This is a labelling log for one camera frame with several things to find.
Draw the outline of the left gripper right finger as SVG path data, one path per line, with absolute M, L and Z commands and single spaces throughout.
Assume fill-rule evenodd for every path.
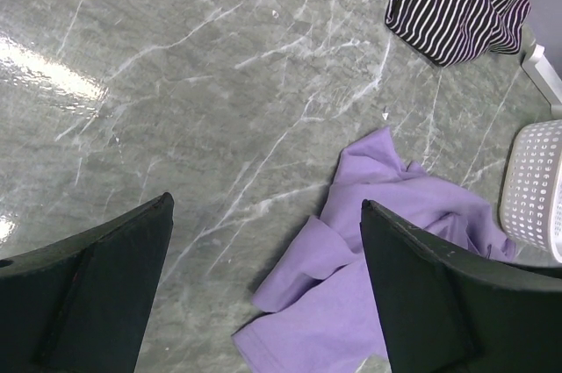
M 393 371 L 560 371 L 560 268 L 475 255 L 373 201 L 360 226 Z

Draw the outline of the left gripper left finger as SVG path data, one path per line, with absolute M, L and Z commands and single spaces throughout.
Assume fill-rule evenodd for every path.
M 3 372 L 132 372 L 173 230 L 169 193 L 1 261 Z

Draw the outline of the purple t shirt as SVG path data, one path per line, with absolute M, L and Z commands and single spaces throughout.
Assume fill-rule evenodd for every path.
M 474 254 L 515 257 L 486 200 L 405 163 L 381 128 L 342 150 L 321 214 L 258 287 L 252 302 L 262 314 L 233 337 L 252 371 L 354 372 L 385 356 L 360 233 L 364 200 Z

